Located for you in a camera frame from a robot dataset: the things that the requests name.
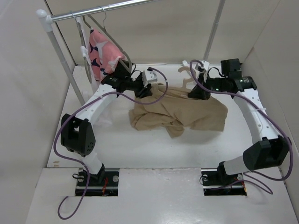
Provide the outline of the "beige t shirt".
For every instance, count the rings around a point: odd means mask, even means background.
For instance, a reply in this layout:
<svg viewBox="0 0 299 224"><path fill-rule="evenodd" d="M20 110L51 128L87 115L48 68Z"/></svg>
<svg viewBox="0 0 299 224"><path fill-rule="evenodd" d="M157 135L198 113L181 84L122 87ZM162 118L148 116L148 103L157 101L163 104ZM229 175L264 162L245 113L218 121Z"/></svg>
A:
<svg viewBox="0 0 299 224"><path fill-rule="evenodd" d="M208 100L188 98L188 89L155 84L151 88L152 96L138 99L143 103L161 100L150 105L135 103L129 111L129 121L138 131L153 130L164 127L171 138L179 137L186 127L199 131L223 132L228 108L219 100L210 97Z"/></svg>

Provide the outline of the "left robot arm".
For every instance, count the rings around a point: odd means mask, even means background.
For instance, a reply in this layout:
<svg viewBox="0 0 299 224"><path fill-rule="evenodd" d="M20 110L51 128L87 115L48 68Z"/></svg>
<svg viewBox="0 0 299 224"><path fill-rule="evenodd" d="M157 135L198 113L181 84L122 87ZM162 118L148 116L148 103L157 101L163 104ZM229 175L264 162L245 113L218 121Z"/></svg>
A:
<svg viewBox="0 0 299 224"><path fill-rule="evenodd" d="M84 178L99 185L104 181L105 167L94 151L96 139L93 126L104 110L120 93L133 91L136 98L151 96L152 83L157 81L156 73L148 68L132 78L121 63L118 63L113 73L105 75L98 89L84 104L84 109L75 116L65 114L61 124L63 129L60 135L61 145L69 152L77 153L87 166L82 172Z"/></svg>

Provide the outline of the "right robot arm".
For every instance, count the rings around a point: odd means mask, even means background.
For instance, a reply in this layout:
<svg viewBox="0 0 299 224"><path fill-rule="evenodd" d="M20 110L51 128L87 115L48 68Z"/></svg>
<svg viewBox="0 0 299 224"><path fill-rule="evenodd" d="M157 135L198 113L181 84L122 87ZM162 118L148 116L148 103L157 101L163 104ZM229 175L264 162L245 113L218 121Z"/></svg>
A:
<svg viewBox="0 0 299 224"><path fill-rule="evenodd" d="M210 78L207 63L193 59L189 66L196 64L199 76L191 69L191 76L196 82L190 94L191 98L207 100L214 94L230 95L241 110L252 137L252 146L243 154L232 160L223 161L218 165L217 181L226 184L233 175L252 172L260 174L264 168L279 167L286 156L290 157L287 173L279 181L288 179L293 170L292 144L286 133L274 122L262 108L257 86L252 77L231 75Z"/></svg>

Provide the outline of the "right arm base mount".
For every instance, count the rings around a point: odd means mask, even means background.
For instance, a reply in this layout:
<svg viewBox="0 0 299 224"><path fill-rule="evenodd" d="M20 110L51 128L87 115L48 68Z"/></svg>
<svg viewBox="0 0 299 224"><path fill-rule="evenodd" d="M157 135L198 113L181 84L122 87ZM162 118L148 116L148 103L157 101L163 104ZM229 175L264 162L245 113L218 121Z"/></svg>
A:
<svg viewBox="0 0 299 224"><path fill-rule="evenodd" d="M200 184L204 196L246 196L242 174L220 176L216 168L202 168Z"/></svg>

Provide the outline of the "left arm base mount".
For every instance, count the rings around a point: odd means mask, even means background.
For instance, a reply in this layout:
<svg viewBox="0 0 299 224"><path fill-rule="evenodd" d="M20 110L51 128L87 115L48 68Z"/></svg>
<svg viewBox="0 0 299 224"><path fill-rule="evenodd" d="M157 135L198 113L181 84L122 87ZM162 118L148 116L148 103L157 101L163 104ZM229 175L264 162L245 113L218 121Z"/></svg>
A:
<svg viewBox="0 0 299 224"><path fill-rule="evenodd" d="M85 196L118 196L119 174L119 169L106 169L104 177L100 182L95 175L90 175ZM87 172L80 169L72 177L77 181L75 196L82 196L87 184Z"/></svg>

